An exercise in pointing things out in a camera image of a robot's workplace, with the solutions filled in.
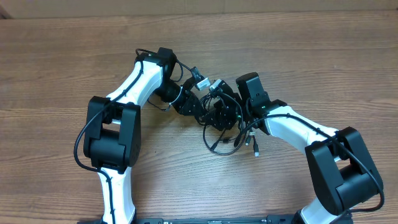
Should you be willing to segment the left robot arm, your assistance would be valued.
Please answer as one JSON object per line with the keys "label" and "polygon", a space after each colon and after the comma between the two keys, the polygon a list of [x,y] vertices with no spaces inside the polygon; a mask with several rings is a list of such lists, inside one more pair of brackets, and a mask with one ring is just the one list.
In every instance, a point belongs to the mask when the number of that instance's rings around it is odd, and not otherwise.
{"label": "left robot arm", "polygon": [[86,124],[77,140],[84,141],[83,153],[91,161],[88,170],[101,181],[104,213],[98,223],[134,223],[136,219],[131,173],[141,149],[141,109],[151,94],[179,113],[200,115],[191,89],[202,91],[210,81],[193,67],[191,78],[178,85],[171,78],[177,64],[187,69],[171,49],[136,49],[134,68],[126,80],[112,93],[94,96],[88,103]]}

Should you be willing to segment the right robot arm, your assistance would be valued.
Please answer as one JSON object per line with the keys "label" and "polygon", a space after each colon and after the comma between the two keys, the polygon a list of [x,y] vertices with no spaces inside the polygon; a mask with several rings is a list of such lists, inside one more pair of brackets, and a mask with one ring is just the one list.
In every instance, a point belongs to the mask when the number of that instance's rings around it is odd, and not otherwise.
{"label": "right robot arm", "polygon": [[266,223],[352,223],[357,212],[375,212],[385,202],[383,183],[360,133],[352,128],[322,126],[298,113],[287,103],[270,100],[256,72],[236,79],[235,93],[223,80],[209,85],[204,105],[217,98],[203,119],[205,126],[225,132],[236,125],[234,149],[259,146],[256,131],[279,138],[306,158],[315,199],[295,214],[268,215]]}

